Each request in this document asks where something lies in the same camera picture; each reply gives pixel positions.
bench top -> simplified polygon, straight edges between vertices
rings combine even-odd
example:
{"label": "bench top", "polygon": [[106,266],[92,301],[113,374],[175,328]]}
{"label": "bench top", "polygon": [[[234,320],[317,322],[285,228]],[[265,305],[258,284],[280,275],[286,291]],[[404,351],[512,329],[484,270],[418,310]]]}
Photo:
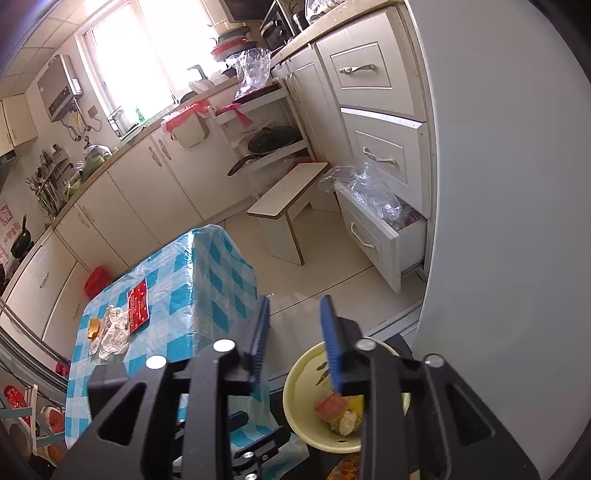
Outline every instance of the bench top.
{"label": "bench top", "polygon": [[250,207],[247,214],[278,219],[329,168],[326,162],[300,163]]}

yellow bucket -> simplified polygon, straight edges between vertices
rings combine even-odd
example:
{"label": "yellow bucket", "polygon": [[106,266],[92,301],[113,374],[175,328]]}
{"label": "yellow bucket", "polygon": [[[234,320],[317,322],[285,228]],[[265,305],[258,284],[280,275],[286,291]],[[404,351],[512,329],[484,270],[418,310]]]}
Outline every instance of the yellow bucket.
{"label": "yellow bucket", "polygon": [[[396,350],[375,338],[393,355]],[[291,367],[283,388],[285,418],[294,432],[308,445],[331,453],[353,453],[361,450],[361,431],[342,437],[316,415],[315,406],[323,399],[321,384],[317,385],[319,369],[327,361],[324,342],[314,345]],[[402,407],[406,414],[410,394],[402,394]]]}

window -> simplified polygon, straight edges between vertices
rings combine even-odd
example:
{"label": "window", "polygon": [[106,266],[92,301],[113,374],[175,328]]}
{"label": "window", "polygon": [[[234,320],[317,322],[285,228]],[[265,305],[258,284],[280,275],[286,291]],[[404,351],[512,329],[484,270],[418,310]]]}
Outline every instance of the window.
{"label": "window", "polygon": [[190,91],[187,68],[219,70],[210,17],[200,0],[116,1],[83,34],[87,62],[109,115],[122,108],[125,129]]}

floor grout line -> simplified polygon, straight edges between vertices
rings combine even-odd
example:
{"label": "floor grout line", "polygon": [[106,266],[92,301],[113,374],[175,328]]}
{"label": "floor grout line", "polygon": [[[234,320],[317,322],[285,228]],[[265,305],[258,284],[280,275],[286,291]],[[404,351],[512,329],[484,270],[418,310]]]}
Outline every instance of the floor grout line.
{"label": "floor grout line", "polygon": [[367,268],[364,268],[362,271],[360,271],[360,272],[357,272],[357,273],[355,273],[355,274],[351,275],[350,277],[348,277],[348,278],[346,278],[346,279],[344,279],[344,280],[341,280],[340,282],[338,282],[338,283],[335,283],[334,285],[331,285],[330,287],[327,287],[327,288],[325,288],[324,290],[320,290],[318,293],[314,293],[313,295],[310,295],[309,297],[307,297],[307,298],[305,298],[305,299],[302,299],[302,300],[299,300],[299,301],[297,301],[297,302],[296,302],[296,303],[294,303],[293,305],[290,305],[290,306],[288,306],[288,307],[285,307],[285,308],[283,308],[283,309],[281,309],[281,310],[277,310],[276,312],[274,312],[274,313],[271,313],[271,315],[270,315],[270,316],[272,317],[272,316],[273,316],[273,315],[275,315],[276,313],[281,313],[281,312],[283,312],[283,311],[285,311],[285,310],[287,310],[287,309],[290,309],[290,308],[292,308],[292,307],[295,307],[296,305],[298,305],[298,304],[302,303],[303,301],[310,300],[312,297],[316,297],[317,295],[320,295],[321,293],[324,293],[326,290],[330,290],[331,288],[333,288],[333,287],[336,287],[337,285],[340,285],[340,284],[342,284],[343,282],[345,282],[345,281],[347,281],[347,280],[350,280],[350,279],[351,279],[351,278],[353,278],[353,277],[356,277],[357,275],[359,275],[359,274],[361,274],[361,273],[363,273],[363,272],[365,272],[365,271],[369,270],[369,269],[370,269],[370,268],[372,268],[373,266],[374,266],[374,265],[370,265],[370,266],[368,266]]}

white refrigerator door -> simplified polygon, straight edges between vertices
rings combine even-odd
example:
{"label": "white refrigerator door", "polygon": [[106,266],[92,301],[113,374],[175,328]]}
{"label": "white refrigerator door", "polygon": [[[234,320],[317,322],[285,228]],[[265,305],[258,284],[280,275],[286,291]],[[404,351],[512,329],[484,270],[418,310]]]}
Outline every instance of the white refrigerator door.
{"label": "white refrigerator door", "polygon": [[444,355],[543,479],[591,414],[591,85],[526,0],[407,0],[436,120],[414,353]]}

